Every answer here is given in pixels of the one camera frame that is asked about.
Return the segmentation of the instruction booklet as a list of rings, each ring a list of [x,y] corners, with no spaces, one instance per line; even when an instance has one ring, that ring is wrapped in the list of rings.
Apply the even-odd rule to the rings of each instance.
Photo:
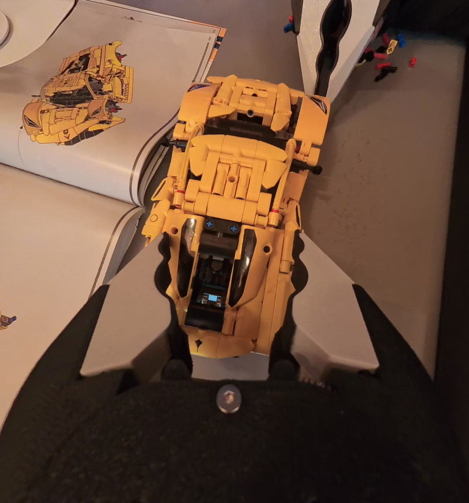
[[[135,234],[182,97],[225,29],[76,1],[0,68],[0,431],[24,381]]]

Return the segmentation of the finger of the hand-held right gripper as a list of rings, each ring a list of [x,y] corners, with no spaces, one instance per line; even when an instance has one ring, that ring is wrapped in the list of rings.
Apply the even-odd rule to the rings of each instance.
[[[326,97],[332,102],[364,53],[373,32],[377,1],[341,1],[340,20],[332,42],[332,70]]]
[[[308,95],[335,96],[339,2],[303,1],[297,43],[304,91]]]

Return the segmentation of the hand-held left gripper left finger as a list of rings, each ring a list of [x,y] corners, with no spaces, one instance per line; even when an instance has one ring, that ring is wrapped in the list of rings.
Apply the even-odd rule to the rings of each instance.
[[[109,282],[81,375],[130,369],[137,378],[153,378],[170,359],[182,361],[192,374],[188,336],[166,293],[170,251],[164,233]]]

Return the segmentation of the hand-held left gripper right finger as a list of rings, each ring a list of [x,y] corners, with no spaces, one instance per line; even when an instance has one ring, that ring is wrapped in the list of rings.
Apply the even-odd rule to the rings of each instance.
[[[333,369],[375,372],[379,363],[353,281],[304,232],[294,232],[292,258],[295,291],[272,343],[272,366],[289,359],[312,378]]]

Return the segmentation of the grey desk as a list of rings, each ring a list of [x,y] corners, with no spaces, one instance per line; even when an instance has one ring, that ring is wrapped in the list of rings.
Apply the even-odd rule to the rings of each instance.
[[[362,286],[435,372],[464,41],[402,31],[376,82],[355,68],[332,103],[301,199],[305,233]]]

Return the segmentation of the yellow toy brick car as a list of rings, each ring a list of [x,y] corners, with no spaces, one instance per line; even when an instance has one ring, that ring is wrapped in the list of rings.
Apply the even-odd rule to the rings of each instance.
[[[193,83],[152,196],[145,245],[170,244],[167,295],[192,354],[269,355],[295,287],[300,199],[319,155],[331,101],[284,83],[232,74]]]

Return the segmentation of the pile of coloured brick pins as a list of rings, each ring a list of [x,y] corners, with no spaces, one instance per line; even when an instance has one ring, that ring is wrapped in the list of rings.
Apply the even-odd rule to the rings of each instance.
[[[297,39],[299,34],[297,28],[297,18],[291,15],[283,32],[292,33]],[[382,79],[380,75],[395,73],[396,67],[405,65],[408,68],[413,68],[418,57],[416,54],[412,55],[405,51],[407,41],[402,33],[396,33],[394,37],[390,31],[381,34],[381,22],[378,22],[374,26],[374,32],[353,71],[360,66],[370,64],[377,72],[375,81],[380,81]]]

